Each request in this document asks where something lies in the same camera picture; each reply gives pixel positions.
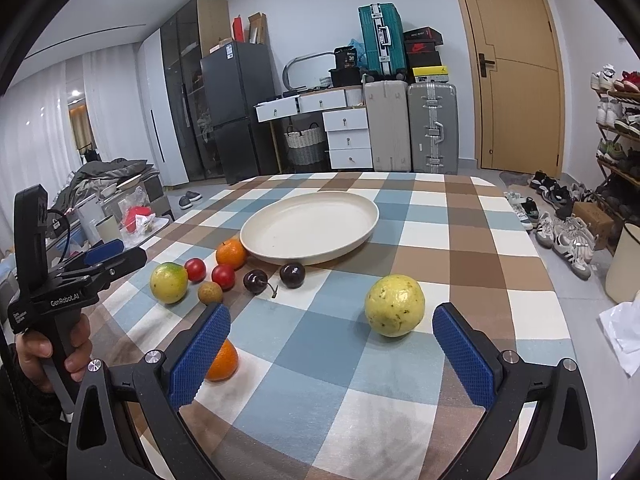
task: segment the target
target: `wooden door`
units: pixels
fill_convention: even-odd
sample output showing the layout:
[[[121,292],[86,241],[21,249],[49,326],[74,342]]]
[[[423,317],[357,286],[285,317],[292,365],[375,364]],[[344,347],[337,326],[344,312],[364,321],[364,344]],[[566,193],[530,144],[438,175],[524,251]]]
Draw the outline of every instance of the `wooden door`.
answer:
[[[546,0],[465,4],[479,81],[481,167],[559,176],[564,92]]]

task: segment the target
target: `human hand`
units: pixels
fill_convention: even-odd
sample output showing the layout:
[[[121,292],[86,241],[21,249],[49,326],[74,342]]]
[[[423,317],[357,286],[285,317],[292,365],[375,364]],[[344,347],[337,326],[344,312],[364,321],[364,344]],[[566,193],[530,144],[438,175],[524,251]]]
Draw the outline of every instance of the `human hand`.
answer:
[[[86,366],[91,360],[93,345],[89,340],[91,328],[89,318],[80,315],[80,321],[71,329],[70,341],[76,349],[65,360],[65,368],[71,373],[71,378],[79,383],[84,377]],[[53,392],[53,386],[42,369],[40,359],[46,359],[53,354],[51,342],[40,332],[35,330],[19,334],[15,338],[15,349],[18,352],[18,362],[24,375],[46,394]]]

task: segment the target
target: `silver suitcase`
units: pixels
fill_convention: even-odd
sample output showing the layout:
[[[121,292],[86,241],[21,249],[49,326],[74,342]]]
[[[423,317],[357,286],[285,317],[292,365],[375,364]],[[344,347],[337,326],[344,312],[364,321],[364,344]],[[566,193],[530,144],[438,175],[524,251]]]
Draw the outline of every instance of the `silver suitcase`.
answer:
[[[411,148],[416,173],[458,173],[458,101],[448,83],[409,86]]]
[[[411,171],[409,111],[404,81],[364,85],[375,171]]]

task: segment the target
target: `doormat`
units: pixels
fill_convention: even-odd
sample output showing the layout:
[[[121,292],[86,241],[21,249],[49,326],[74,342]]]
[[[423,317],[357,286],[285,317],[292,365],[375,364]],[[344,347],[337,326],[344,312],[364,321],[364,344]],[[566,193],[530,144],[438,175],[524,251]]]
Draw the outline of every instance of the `doormat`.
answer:
[[[518,186],[528,186],[529,180],[533,175],[529,173],[517,173],[516,171],[501,171],[500,172],[500,180],[504,182],[506,187],[511,186],[512,184],[517,184]]]

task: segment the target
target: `cherry stem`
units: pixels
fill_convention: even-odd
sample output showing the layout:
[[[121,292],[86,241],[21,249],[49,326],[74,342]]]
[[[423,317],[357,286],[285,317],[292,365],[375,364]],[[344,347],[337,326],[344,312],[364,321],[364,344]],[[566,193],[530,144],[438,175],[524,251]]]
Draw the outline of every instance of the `cherry stem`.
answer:
[[[273,288],[271,286],[271,283],[267,282],[267,285],[269,285],[270,289],[273,291],[273,296],[271,297],[271,299],[276,297],[276,294],[278,293],[278,285],[276,285],[276,288]]]

